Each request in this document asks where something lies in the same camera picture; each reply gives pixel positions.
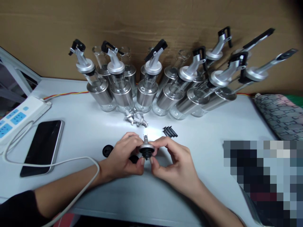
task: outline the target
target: white cable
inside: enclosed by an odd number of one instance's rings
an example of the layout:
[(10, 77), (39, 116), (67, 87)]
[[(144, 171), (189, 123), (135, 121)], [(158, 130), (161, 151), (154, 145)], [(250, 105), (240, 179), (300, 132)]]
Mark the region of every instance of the white cable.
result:
[[(54, 163), (54, 164), (50, 164), (50, 165), (35, 165), (35, 164), (26, 164), (26, 163), (19, 163), (19, 162), (13, 162), (7, 159), (6, 155), (7, 152), (9, 151), (10, 146), (14, 143), (15, 145), (24, 137), (24, 135), (30, 130), (30, 128), (32, 127), (32, 125), (34, 124), (33, 121), (28, 122), (7, 144), (7, 146), (4, 149), (3, 152), (3, 160), (4, 162), (8, 162), (8, 163), (12, 163), (15, 165), (19, 165), (19, 166), (29, 166), (29, 167), (51, 167), (51, 166), (56, 166), (56, 165), (60, 165), (62, 163), (65, 162), (69, 162), (69, 161), (73, 161), (73, 160), (78, 160), (78, 159), (89, 159), (91, 160), (96, 166), (97, 166), (97, 172), (94, 175), (94, 177), (90, 180), (90, 182), (88, 182), (88, 184), (81, 190), (81, 192), (79, 192), (79, 194), (70, 202), (70, 204), (52, 221), (50, 221), (49, 223), (47, 223), (46, 225), (43, 225), (42, 227), (51, 227), (53, 224), (55, 224), (63, 215), (65, 215), (68, 210), (75, 204), (75, 202), (80, 198), (80, 196), (86, 191), (86, 189), (91, 185), (91, 183), (95, 180), (95, 178), (98, 176), (99, 172), (100, 172), (100, 166), (98, 164), (98, 162), (96, 162), (93, 158), (91, 157), (79, 157), (79, 158), (73, 158), (73, 159), (69, 159), (66, 161), (62, 161), (62, 162), (58, 162), (58, 163)], [(28, 125), (30, 125), (28, 127), (28, 129), (25, 130), (24, 133), (22, 133), (17, 139), (15, 139), (19, 133)]]

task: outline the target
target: pixelated blur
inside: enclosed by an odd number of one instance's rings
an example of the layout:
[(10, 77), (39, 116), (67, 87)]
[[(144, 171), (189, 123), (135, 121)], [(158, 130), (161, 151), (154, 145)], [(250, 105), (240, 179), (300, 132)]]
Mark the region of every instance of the pixelated blur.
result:
[(303, 226), (303, 141), (224, 141), (223, 146), (224, 166), (260, 214), (275, 227)]

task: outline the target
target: hand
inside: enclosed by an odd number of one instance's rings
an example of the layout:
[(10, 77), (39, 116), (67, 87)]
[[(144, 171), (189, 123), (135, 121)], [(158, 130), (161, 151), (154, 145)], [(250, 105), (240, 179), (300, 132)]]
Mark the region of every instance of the hand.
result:
[(154, 156), (160, 147), (166, 147), (173, 161), (172, 165), (162, 167), (155, 157), (151, 157), (150, 162), (153, 175), (165, 180), (177, 191), (190, 199), (198, 195), (204, 185), (197, 175), (190, 150), (169, 137), (161, 137), (156, 141), (150, 142), (150, 144), (156, 148), (153, 153)]
[(108, 158), (99, 162), (101, 167), (102, 182), (109, 182), (116, 178), (129, 175), (142, 175), (144, 172), (144, 161), (141, 157), (137, 164), (133, 164), (128, 158), (137, 147), (143, 144), (143, 140), (134, 132), (127, 132), (119, 140)]

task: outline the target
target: black rubber stopper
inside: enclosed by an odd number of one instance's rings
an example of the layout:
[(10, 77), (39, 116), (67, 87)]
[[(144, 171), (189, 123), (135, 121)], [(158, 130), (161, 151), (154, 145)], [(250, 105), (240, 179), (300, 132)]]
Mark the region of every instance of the black rubber stopper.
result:
[(131, 162), (134, 164), (136, 164), (137, 161), (139, 160), (138, 156), (136, 156), (136, 155), (132, 155), (128, 159), (131, 160)]
[(113, 149), (114, 147), (112, 145), (106, 145), (102, 150), (102, 154), (107, 158)]
[(140, 153), (142, 153), (142, 156), (147, 160), (152, 156), (155, 150), (152, 148), (141, 148), (139, 151)]

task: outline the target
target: cardboard wall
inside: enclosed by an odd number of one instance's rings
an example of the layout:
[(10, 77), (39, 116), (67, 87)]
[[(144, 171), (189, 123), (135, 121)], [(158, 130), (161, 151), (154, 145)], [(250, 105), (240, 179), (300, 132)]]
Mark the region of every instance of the cardboard wall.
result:
[(269, 73), (270, 77), (243, 92), (301, 94), (303, 39), (295, 8), (284, 0), (64, 0), (1, 1), (0, 46), (43, 77), (79, 79), (76, 57), (69, 56), (72, 41), (86, 45), (85, 56), (95, 57), (95, 45), (107, 40), (129, 46), (137, 68), (144, 64), (148, 47), (165, 39), (163, 67), (179, 49), (205, 45), (212, 48), (217, 32), (231, 26), (234, 48), (229, 54), (270, 27), (275, 33), (252, 49), (250, 66), (260, 66), (290, 48), (300, 51)]

